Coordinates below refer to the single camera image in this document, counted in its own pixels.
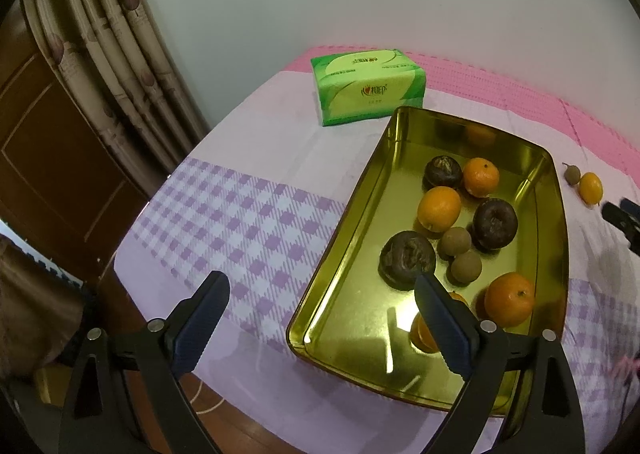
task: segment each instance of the tangerine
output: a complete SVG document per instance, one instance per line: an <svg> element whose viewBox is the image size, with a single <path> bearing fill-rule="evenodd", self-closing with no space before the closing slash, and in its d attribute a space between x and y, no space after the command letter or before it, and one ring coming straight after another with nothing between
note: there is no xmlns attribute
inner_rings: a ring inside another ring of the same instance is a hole
<svg viewBox="0 0 640 454"><path fill-rule="evenodd" d="M489 284L484 294L484 310L501 328L513 328L529 318L534 301L533 284L512 271Z"/></svg>
<svg viewBox="0 0 640 454"><path fill-rule="evenodd" d="M500 182L500 172L491 161L472 158L462 170L466 191L475 198L484 198L495 191Z"/></svg>
<svg viewBox="0 0 640 454"><path fill-rule="evenodd" d="M464 302L467 307L469 306L465 298L462 295L456 293L455 291L452 291L451 293L449 293L449 295L451 296L452 299L460 300L460 302ZM426 322L422 318L422 315L418 313L415 316L415 319L417 322L418 339L420 341L420 344L417 344L418 348L424 351L425 353L437 353L440 350L440 348L436 344L436 341L433 338L431 331L429 331L429 328L427 327Z"/></svg>
<svg viewBox="0 0 640 454"><path fill-rule="evenodd" d="M427 230L441 233L449 230L460 215L462 201L451 187L427 190L418 205L418 221Z"/></svg>
<svg viewBox="0 0 640 454"><path fill-rule="evenodd" d="M578 193L587 205L597 205L602 201L602 182L600 178L593 172L586 172L584 176L580 178L580 184L578 185Z"/></svg>
<svg viewBox="0 0 640 454"><path fill-rule="evenodd" d="M495 131L486 125L470 123L465 127L466 140L476 147L488 148L495 143Z"/></svg>

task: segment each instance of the black device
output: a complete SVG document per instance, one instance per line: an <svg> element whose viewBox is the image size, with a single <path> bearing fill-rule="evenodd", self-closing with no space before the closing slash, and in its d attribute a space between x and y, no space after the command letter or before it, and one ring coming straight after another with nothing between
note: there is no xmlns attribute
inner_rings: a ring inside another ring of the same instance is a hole
<svg viewBox="0 0 640 454"><path fill-rule="evenodd" d="M602 218L625 234L629 250L640 255L640 207L627 198L620 200L620 206L606 202L602 206Z"/></svg>
<svg viewBox="0 0 640 454"><path fill-rule="evenodd" d="M63 408L60 454L149 454L132 410L125 370L138 370L174 454L219 454L177 378L191 372L229 299L224 274L209 274L166 320L109 337L87 334ZM488 419L502 376L520 371L514 400L491 453L583 454L584 430L574 381L555 333L514 335L478 321L434 275L418 277L415 299L449 369L465 385L423 454L469 454ZM37 452L22 450L16 452Z"/></svg>

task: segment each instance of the patterned curtain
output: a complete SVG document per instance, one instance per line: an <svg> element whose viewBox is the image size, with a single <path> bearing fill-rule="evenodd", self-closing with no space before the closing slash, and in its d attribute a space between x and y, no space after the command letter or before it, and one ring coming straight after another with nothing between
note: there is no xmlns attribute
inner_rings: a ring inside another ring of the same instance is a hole
<svg viewBox="0 0 640 454"><path fill-rule="evenodd" d="M22 0L78 109L149 196L207 129L140 0Z"/></svg>

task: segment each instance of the wooden door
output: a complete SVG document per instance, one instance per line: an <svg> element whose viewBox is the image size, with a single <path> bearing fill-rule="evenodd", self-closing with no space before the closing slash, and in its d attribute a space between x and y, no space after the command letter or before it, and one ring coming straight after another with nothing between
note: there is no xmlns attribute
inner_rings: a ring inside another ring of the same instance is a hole
<svg viewBox="0 0 640 454"><path fill-rule="evenodd" d="M16 1L0 25L0 219L91 280L146 201L50 70Z"/></svg>

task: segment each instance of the tissue box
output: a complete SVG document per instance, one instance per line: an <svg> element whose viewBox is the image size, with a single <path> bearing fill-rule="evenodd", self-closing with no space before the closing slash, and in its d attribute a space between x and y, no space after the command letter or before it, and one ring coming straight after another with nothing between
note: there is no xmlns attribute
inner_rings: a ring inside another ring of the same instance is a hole
<svg viewBox="0 0 640 454"><path fill-rule="evenodd" d="M311 59L323 126L389 116L422 106L424 70L398 50L340 53Z"/></svg>

